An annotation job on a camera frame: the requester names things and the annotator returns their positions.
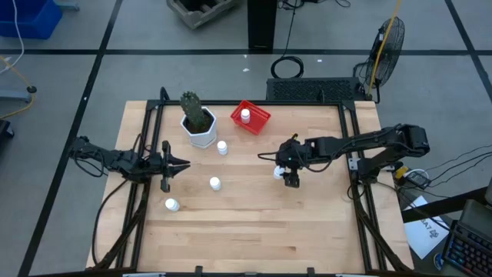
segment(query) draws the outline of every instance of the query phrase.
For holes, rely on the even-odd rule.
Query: wooden tabletop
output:
[[[127,102],[117,149],[132,147],[141,131],[145,105]],[[361,132],[381,128],[373,102],[356,102],[356,107]],[[271,118],[259,136],[232,122],[229,116],[234,108],[209,107],[218,120],[218,140],[228,144],[228,154],[223,156],[215,145],[205,150],[191,146],[180,126],[181,107],[165,106],[159,140],[168,140],[172,154],[191,161],[191,167],[170,179],[170,193],[160,190],[161,178],[152,179],[138,271],[193,272],[196,265],[203,265],[204,272],[305,273],[307,267],[315,267],[319,273],[364,272],[354,205],[346,195],[349,179],[345,157],[322,173],[299,171],[299,189],[275,180],[274,163],[257,157],[260,152],[277,151],[294,132],[301,142],[317,136],[340,138],[337,108],[265,106]],[[351,132],[350,116],[346,115]],[[367,151],[366,155],[378,151]],[[218,192],[208,184],[213,176],[222,183]],[[379,180],[392,185],[389,173],[381,173]],[[121,177],[111,173],[105,196],[119,183]],[[99,259],[121,233],[129,188],[126,185],[117,192],[101,214],[96,247]],[[372,189],[382,236],[412,267],[395,192],[377,184]],[[178,212],[165,208],[169,198],[179,201]],[[372,265],[377,268],[373,240],[369,233],[367,237]],[[132,246],[133,237],[129,239],[126,265]]]

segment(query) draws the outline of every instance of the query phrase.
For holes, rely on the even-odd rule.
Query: potted cactus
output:
[[[190,136],[190,143],[206,149],[217,138],[217,119],[206,107],[201,107],[200,99],[194,92],[185,92],[181,96],[184,116],[181,126]]]

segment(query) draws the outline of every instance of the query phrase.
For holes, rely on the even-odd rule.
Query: small white bottle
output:
[[[274,169],[274,178],[277,180],[280,180],[283,178],[282,174],[284,174],[285,168],[280,167],[277,165]]]
[[[228,145],[225,143],[225,141],[219,141],[217,143],[217,150],[218,153],[221,155],[227,155],[228,153]]]
[[[215,191],[221,189],[221,180],[219,180],[217,177],[210,178],[210,186]]]
[[[241,121],[244,124],[248,124],[250,119],[251,117],[249,114],[249,110],[247,108],[243,108],[243,110],[241,111]]]
[[[168,208],[172,212],[177,212],[179,210],[179,203],[174,199],[166,200],[166,208]]]

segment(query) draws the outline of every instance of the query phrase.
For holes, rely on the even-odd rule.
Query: blue bin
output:
[[[15,0],[15,5],[23,38],[49,38],[62,18],[62,11],[53,0]],[[12,0],[0,0],[0,35],[17,37]]]

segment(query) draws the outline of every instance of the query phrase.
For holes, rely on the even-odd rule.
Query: fan grille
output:
[[[381,28],[384,33],[387,31],[387,27],[390,24],[390,19],[388,19]],[[366,78],[365,82],[367,85],[371,83],[371,75],[374,67],[375,59],[377,57],[377,52],[379,51],[378,36],[374,40],[373,48],[371,49],[371,55],[369,56],[367,67],[366,67]],[[400,57],[401,47],[403,45],[403,40],[405,36],[405,24],[398,17],[394,18],[393,25],[391,26],[390,33],[387,36],[386,43],[384,44],[383,51],[379,58],[379,63],[376,70],[376,79],[379,80],[380,86],[384,85],[386,81],[390,78],[391,73],[393,73],[394,67],[397,64],[398,58]]]

